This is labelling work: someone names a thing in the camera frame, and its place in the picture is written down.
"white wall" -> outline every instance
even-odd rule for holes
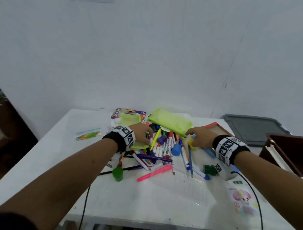
[[[0,88],[39,139],[71,108],[101,107],[269,116],[303,134],[300,1],[0,6]]]

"black cable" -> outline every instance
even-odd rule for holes
[[[252,192],[254,193],[254,195],[256,197],[256,200],[257,200],[257,203],[258,203],[259,212],[260,212],[260,218],[261,218],[261,230],[263,230],[263,219],[262,219],[261,207],[260,207],[260,203],[259,203],[259,200],[258,200],[258,197],[257,197],[256,193],[254,192],[254,190],[253,190],[252,186],[250,185],[250,183],[240,173],[238,173],[236,171],[233,171],[231,173],[237,173],[237,174],[239,174],[246,181],[246,183],[248,183],[248,185],[252,189]]]
[[[81,221],[80,221],[80,225],[79,225],[78,230],[81,229],[81,225],[82,225],[82,221],[83,221],[83,217],[84,217],[84,213],[85,213],[85,207],[86,207],[87,197],[88,197],[88,193],[89,193],[89,189],[90,189],[90,188],[91,188],[91,186],[89,186],[89,187],[88,187],[88,190],[87,190],[87,194],[86,194],[86,198],[85,198],[85,202],[84,202],[83,213],[82,213],[82,217],[81,217]]]

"forearm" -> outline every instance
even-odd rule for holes
[[[28,184],[1,205],[0,211],[22,214],[39,229],[54,229],[117,149],[111,139],[84,148]]]
[[[251,152],[240,152],[235,166],[296,229],[302,229],[303,180]]]

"yellow highlighter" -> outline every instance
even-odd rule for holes
[[[156,135],[155,135],[155,137],[154,137],[154,140],[153,140],[153,142],[152,142],[151,147],[149,148],[149,150],[152,150],[152,149],[153,149],[153,147],[154,147],[154,145],[155,145],[155,143],[156,143],[157,138],[160,136],[160,133],[161,133],[161,128],[160,128],[160,129],[158,130],[158,132],[156,133]]]

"gray plastic lid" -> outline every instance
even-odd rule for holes
[[[290,134],[280,122],[268,117],[226,114],[223,119],[235,136],[248,146],[263,147],[267,140],[266,133]]]

